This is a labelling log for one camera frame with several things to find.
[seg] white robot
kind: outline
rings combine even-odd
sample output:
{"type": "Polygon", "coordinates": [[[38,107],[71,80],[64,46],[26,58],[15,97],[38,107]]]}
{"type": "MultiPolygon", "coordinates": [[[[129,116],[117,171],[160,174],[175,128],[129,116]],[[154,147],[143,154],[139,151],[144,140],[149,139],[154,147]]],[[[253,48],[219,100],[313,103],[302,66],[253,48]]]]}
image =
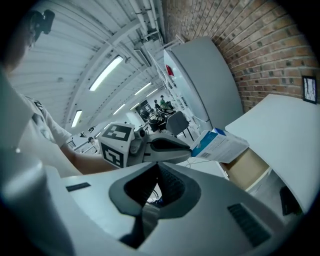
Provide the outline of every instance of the white robot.
{"type": "Polygon", "coordinates": [[[97,137],[103,158],[118,168],[143,162],[166,161],[178,164],[191,156],[190,147],[180,139],[160,133],[147,135],[140,127],[110,123],[97,137]]]}

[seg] white ceiling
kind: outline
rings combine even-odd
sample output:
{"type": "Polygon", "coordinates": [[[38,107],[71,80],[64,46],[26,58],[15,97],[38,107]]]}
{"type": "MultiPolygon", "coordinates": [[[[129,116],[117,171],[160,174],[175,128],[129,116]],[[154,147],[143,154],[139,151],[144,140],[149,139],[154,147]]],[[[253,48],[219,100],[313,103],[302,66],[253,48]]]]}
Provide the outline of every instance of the white ceiling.
{"type": "MultiPolygon", "coordinates": [[[[142,0],[137,2],[149,22],[142,0]]],[[[164,34],[161,1],[154,2],[164,34]]],[[[104,122],[122,104],[122,111],[127,111],[162,87],[155,67],[146,67],[134,51],[143,35],[129,0],[44,0],[35,9],[54,11],[51,32],[40,36],[10,80],[19,93],[39,100],[68,131],[74,134],[104,122]],[[124,61],[89,91],[117,55],[124,61]],[[134,96],[150,81],[152,85],[134,96]],[[77,110],[82,110],[80,123],[71,128],[77,110]]],[[[159,40],[152,43],[154,50],[160,46],[159,40]]]]}

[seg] white shirt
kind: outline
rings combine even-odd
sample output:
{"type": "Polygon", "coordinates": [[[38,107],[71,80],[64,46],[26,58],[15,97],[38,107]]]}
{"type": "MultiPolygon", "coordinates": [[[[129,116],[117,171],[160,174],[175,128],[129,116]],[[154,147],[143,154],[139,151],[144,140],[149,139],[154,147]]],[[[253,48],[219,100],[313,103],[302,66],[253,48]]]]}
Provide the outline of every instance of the white shirt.
{"type": "Polygon", "coordinates": [[[61,178],[82,175],[60,149],[71,134],[53,120],[38,100],[20,96],[34,112],[18,145],[21,152],[38,157],[43,165],[55,167],[61,178]]]}

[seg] dark slot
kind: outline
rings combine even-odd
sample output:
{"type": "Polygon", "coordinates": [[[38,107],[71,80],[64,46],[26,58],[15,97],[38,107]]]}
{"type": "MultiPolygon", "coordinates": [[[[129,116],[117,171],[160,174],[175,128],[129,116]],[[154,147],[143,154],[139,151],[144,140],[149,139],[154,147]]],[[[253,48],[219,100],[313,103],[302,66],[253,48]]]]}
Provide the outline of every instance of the dark slot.
{"type": "Polygon", "coordinates": [[[87,187],[90,187],[90,186],[91,185],[88,182],[84,182],[84,183],[80,183],[80,184],[77,184],[77,185],[66,186],[65,188],[66,188],[66,190],[68,190],[68,192],[72,192],[72,191],[84,189],[84,188],[87,188],[87,187]]]}
{"type": "Polygon", "coordinates": [[[229,206],[228,210],[253,247],[257,247],[271,237],[242,204],[237,203],[229,206]]]}

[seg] black vent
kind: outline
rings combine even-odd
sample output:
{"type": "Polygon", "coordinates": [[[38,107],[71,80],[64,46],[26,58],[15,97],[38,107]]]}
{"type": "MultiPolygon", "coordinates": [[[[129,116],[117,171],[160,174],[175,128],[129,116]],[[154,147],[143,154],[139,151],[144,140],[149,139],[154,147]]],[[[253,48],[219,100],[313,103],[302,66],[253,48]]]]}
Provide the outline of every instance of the black vent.
{"type": "Polygon", "coordinates": [[[262,244],[271,237],[270,234],[240,203],[229,206],[228,210],[253,247],[262,244]]]}

